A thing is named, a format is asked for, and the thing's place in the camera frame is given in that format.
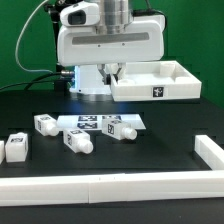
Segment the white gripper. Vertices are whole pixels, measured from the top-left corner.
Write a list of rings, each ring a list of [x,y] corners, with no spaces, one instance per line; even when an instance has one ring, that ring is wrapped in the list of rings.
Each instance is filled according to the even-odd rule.
[[[163,17],[136,17],[120,34],[97,34],[94,27],[62,26],[58,37],[58,61],[63,66],[97,65],[105,85],[111,84],[104,64],[118,63],[116,79],[127,62],[160,60],[164,55]]]

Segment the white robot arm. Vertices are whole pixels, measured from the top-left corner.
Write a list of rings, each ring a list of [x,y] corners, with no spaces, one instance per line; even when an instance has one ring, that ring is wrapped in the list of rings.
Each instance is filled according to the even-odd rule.
[[[70,92],[87,99],[111,96],[109,85],[128,62],[164,55],[166,16],[151,7],[134,10],[131,0],[81,0],[60,12],[58,62],[72,66]]]

